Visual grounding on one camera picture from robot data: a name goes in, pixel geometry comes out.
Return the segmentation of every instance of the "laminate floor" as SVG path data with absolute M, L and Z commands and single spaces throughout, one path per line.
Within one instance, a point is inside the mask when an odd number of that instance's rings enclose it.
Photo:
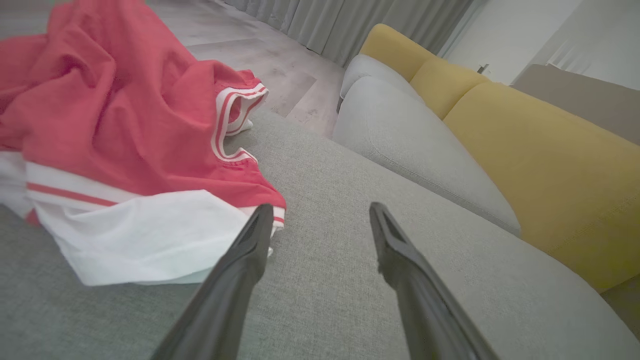
M 197 59 L 252 70 L 269 89 L 262 106 L 331 136 L 343 68 L 222 0 L 147 3 Z M 4 2 L 0 39 L 43 33 L 51 4 L 51 0 Z

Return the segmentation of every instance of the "red stripe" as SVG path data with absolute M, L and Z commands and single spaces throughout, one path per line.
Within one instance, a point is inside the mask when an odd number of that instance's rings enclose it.
M 31 225 L 40 225 L 38 214 L 36 214 L 36 209 L 32 209 L 31 211 L 29 211 L 25 220 L 27 220 L 27 222 Z
M 226 135 L 226 133 L 225 134 L 222 133 L 223 132 L 222 131 L 222 126 L 224 125 L 223 123 L 224 123 L 224 118 L 225 118 L 225 112 L 227 110 L 227 105 L 228 105 L 229 99 L 231 98 L 231 95 L 240 94 L 240 95 L 245 95 L 245 96 L 251 96 L 251 95 L 255 95 L 255 94 L 257 94 L 257 93 L 259 93 L 259 92 L 261 92 L 261 91 L 263 91 L 265 89 L 266 89 L 266 87 L 263 86 L 260 90 L 258 90 L 256 92 L 249 93 L 249 94 L 242 94 L 241 92 L 230 92 L 229 94 L 227 94 L 227 98 L 225 99 L 225 102 L 222 104 L 222 109 L 220 111 L 220 119 L 218 121 L 219 128 L 218 128 L 218 133 L 216 134 L 216 149 L 218 150 L 218 154 L 220 154 L 220 156 L 223 158 L 223 160 L 232 160 L 232 159 L 235 159 L 235 158 L 239 157 L 240 155 L 246 153 L 245 151 L 241 151 L 241 152 L 239 152 L 238 154 L 236 154 L 233 157 L 227 157 L 226 155 L 224 155 L 224 151 L 222 151 L 220 149 L 220 140 L 222 138 L 224 138 L 225 135 Z
M 91 202 L 92 204 L 102 205 L 102 206 L 113 206 L 118 204 L 117 202 L 108 201 L 104 199 L 99 199 L 97 197 L 92 197 L 88 195 L 84 195 L 81 193 L 70 192 L 68 190 L 62 190 L 58 188 L 52 188 L 50 186 L 27 183 L 27 189 L 33 190 L 35 192 L 48 193 L 51 195 L 66 197 L 68 199 L 74 199 L 78 201 Z
M 242 126 L 244 125 L 244 123 L 246 122 L 246 118 L 249 117 L 249 113 L 251 113 L 251 111 L 253 110 L 254 107 L 256 107 L 258 104 L 260 104 L 260 102 L 264 99 L 264 96 L 260 96 L 258 98 L 257 101 L 254 101 L 253 104 L 249 105 L 249 107 L 246 109 L 246 113 L 244 113 L 244 118 L 242 119 L 242 122 L 240 123 L 240 126 L 238 126 L 238 128 L 234 131 L 229 131 L 227 133 L 227 135 L 235 135 L 237 133 L 240 132 L 240 129 L 242 129 Z

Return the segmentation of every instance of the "gray cushion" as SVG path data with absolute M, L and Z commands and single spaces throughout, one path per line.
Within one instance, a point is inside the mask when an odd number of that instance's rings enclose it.
M 423 102 L 384 82 L 362 78 L 351 87 L 333 140 L 520 234 L 507 200 L 449 128 Z
M 356 55 L 351 60 L 351 63 L 349 63 L 347 70 L 345 70 L 344 78 L 342 79 L 342 88 L 340 89 L 340 97 L 344 99 L 351 86 L 358 81 L 358 79 L 365 76 L 380 79 L 398 90 L 401 90 L 406 95 L 422 102 L 420 95 L 415 92 L 413 87 L 402 77 L 402 75 L 398 74 L 394 69 L 391 69 L 380 61 L 362 54 Z
M 638 359 L 579 276 L 481 217 L 270 113 L 231 139 L 287 199 L 239 359 L 407 359 L 377 272 L 369 202 L 387 204 L 503 359 Z M 0 209 L 3 359 L 148 359 L 193 285 L 86 288 L 43 230 Z

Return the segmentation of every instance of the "sofa cushion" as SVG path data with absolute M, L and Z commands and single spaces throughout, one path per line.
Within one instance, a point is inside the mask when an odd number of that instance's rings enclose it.
M 372 76 L 376 79 L 380 79 L 387 84 L 402 90 L 406 95 L 416 99 L 422 100 L 420 95 L 409 85 L 409 83 L 400 74 L 395 72 L 394 69 L 386 66 L 380 61 L 370 58 L 367 55 L 356 55 L 351 60 L 349 67 L 344 72 L 344 78 L 342 79 L 342 88 L 340 89 L 340 97 L 344 99 L 351 88 L 351 85 L 358 79 L 365 76 Z
M 233 139 L 287 199 L 238 359 L 408 359 L 377 271 L 370 201 L 384 202 L 502 359 L 638 359 L 640 344 L 562 264 L 481 217 L 288 122 L 257 113 Z M 0 206 L 7 360 L 148 359 L 194 285 L 80 284 L 53 240 Z
M 511 206 L 482 168 L 422 102 L 374 78 L 347 94 L 337 143 L 518 235 Z
M 471 89 L 444 123 L 513 206 L 525 241 L 598 291 L 640 273 L 638 145 L 498 83 Z
M 425 60 L 435 55 L 389 25 L 377 24 L 367 35 L 360 54 L 371 56 L 410 81 Z
M 474 86 L 490 80 L 477 72 L 440 58 L 424 62 L 411 86 L 429 109 L 444 119 L 453 106 Z
M 640 340 L 640 275 L 603 292 L 601 296 Z

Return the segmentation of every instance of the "yellow sofa cushion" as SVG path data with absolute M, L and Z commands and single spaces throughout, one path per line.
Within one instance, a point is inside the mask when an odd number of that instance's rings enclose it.
M 411 80 L 411 86 L 424 103 L 444 119 L 463 95 L 485 82 L 489 79 L 473 70 L 434 57 L 422 64 Z
M 498 83 L 471 89 L 444 122 L 507 198 L 523 240 L 599 292 L 640 273 L 639 146 Z
M 427 59 L 436 58 L 427 49 L 384 24 L 377 24 L 371 29 L 360 54 L 382 62 L 407 81 L 411 81 Z

